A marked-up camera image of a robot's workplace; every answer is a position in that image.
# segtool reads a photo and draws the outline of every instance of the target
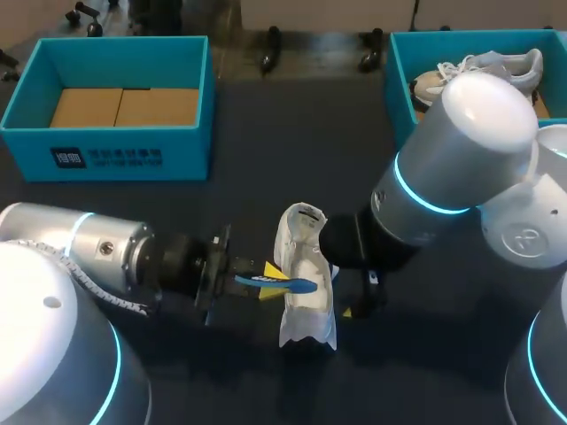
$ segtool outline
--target screw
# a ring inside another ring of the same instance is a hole
[[[99,250],[103,255],[110,255],[114,251],[114,245],[112,242],[102,242]]]

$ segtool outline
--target glowing blue ring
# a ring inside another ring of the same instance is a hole
[[[94,419],[90,422],[89,425],[97,425],[100,422],[100,419],[105,414],[106,409],[108,409],[110,402],[113,400],[114,392],[116,391],[116,386],[118,385],[118,378],[120,376],[120,366],[121,366],[121,363],[122,363],[122,353],[120,352],[120,342],[118,341],[118,335],[116,334],[116,330],[114,330],[114,326],[112,324],[110,325],[110,328],[113,330],[114,341],[116,342],[116,358],[117,358],[116,359],[116,370],[114,371],[113,383],[110,386],[110,390],[108,391],[108,395],[105,398],[105,402],[103,403],[102,406],[100,406],[100,409],[98,409],[97,415],[94,417]]]
[[[532,325],[530,326],[530,331],[528,332],[528,342],[527,342],[527,345],[528,345],[528,363],[530,363],[530,370],[532,371],[533,380],[535,381],[536,386],[540,390],[541,395],[548,402],[549,407],[551,407],[551,409],[555,412],[555,414],[561,418],[563,423],[567,423],[567,417],[565,417],[565,415],[561,412],[561,410],[559,410],[559,408],[555,405],[555,403],[553,401],[551,401],[551,398],[549,398],[548,394],[543,389],[543,385],[541,385],[540,379],[538,378],[538,375],[535,373],[535,367],[533,366],[532,331],[533,331],[533,325],[535,324],[535,321],[536,321],[536,319],[538,318],[539,315],[540,315],[539,313],[536,314],[535,319],[533,319]]]
[[[68,257],[69,254],[71,253],[71,245],[73,245],[73,241],[77,236],[79,227],[91,215],[95,215],[95,214],[93,212],[86,212],[81,217],[79,217],[77,221],[73,224],[73,228],[71,229],[71,233],[69,234],[69,240],[67,241],[67,245],[65,245],[65,249],[63,250],[63,253],[65,254],[66,257]]]
[[[429,202],[421,199],[409,186],[404,182],[404,179],[401,177],[400,169],[398,168],[398,155],[396,155],[396,159],[393,161],[393,171],[396,174],[396,179],[400,182],[401,187],[414,199],[419,205],[423,205],[425,208],[434,211],[435,213],[441,214],[462,214],[466,213],[470,208],[465,208],[463,210],[446,210],[444,208],[439,208],[438,206],[432,205]]]
[[[559,155],[560,157],[567,158],[567,153],[563,153],[563,152],[558,151],[556,149],[552,149],[551,151],[554,152],[556,155]]]

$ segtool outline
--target yellow tag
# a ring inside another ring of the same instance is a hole
[[[275,277],[276,279],[289,279],[285,274],[266,261],[264,267],[264,275],[267,277]],[[258,299],[260,301],[282,296],[287,290],[283,288],[260,288]]]

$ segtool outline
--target robotic arm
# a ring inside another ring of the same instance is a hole
[[[353,314],[368,315],[387,274],[475,207],[486,241],[506,260],[531,268],[566,260],[564,158],[548,147],[558,138],[567,143],[562,130],[541,130],[547,142],[538,143],[532,106],[497,77],[466,73],[448,84],[367,205],[354,216],[331,216],[322,230],[331,263],[370,276]],[[380,285],[372,285],[375,274]]]
[[[141,222],[20,203],[0,214],[0,241],[6,425],[150,423],[150,382],[93,299],[148,317],[160,291],[172,290],[191,297],[190,315],[205,321],[217,297],[258,297],[259,288],[234,282],[236,273],[258,272],[228,256],[228,227],[204,243],[155,235]]]

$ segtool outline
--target shoe tongue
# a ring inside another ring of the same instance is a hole
[[[477,66],[478,68],[486,68],[492,65],[503,64],[504,61],[502,59],[502,55],[500,53],[496,53],[493,50],[490,50],[487,53],[483,53],[482,55],[472,57],[467,61],[467,66]]]
[[[489,73],[505,81],[510,81],[512,74],[503,64],[492,64],[482,68],[483,73]]]
[[[293,242],[318,244],[325,216],[309,205],[299,205],[288,217]]]

